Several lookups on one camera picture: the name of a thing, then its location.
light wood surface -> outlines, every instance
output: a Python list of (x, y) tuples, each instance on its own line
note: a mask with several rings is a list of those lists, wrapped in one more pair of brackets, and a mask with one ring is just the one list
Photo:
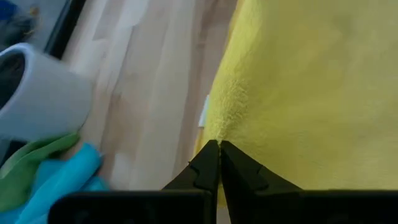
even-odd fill
[(63, 60), (93, 82), (81, 141), (112, 188), (161, 189), (187, 165), (235, 4), (87, 0)]

white object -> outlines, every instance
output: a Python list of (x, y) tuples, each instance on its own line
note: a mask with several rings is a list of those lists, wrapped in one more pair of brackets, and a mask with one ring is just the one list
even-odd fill
[(199, 128), (204, 128), (205, 123), (206, 123), (206, 114), (207, 114), (207, 108), (209, 107), (209, 95), (206, 96), (205, 104), (203, 105), (203, 109), (200, 114), (199, 118)]
[(34, 141), (77, 131), (91, 107), (91, 83), (29, 44), (0, 52), (0, 63), (22, 53), (25, 70), (9, 101), (0, 108), (0, 135)]

yellow towel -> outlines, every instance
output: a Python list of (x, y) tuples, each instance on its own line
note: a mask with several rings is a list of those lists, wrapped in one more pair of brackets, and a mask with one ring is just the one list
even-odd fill
[(202, 145), (303, 189), (398, 189), (398, 1), (239, 3)]

blue cloth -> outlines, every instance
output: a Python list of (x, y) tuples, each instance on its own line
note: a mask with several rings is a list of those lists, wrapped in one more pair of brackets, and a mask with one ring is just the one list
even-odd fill
[(0, 223), (44, 224), (50, 207), (66, 194), (109, 190), (103, 179), (93, 177), (101, 163), (99, 152), (89, 144), (84, 144), (66, 162), (43, 161), (37, 170), (30, 200), (15, 210), (0, 213)]

green cloth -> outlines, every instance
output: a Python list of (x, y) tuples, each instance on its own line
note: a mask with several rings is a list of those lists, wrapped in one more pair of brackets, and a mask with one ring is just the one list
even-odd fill
[(78, 140), (79, 135), (73, 133), (31, 142), (15, 152), (0, 168), (0, 212), (25, 203), (40, 163), (55, 152), (71, 148)]

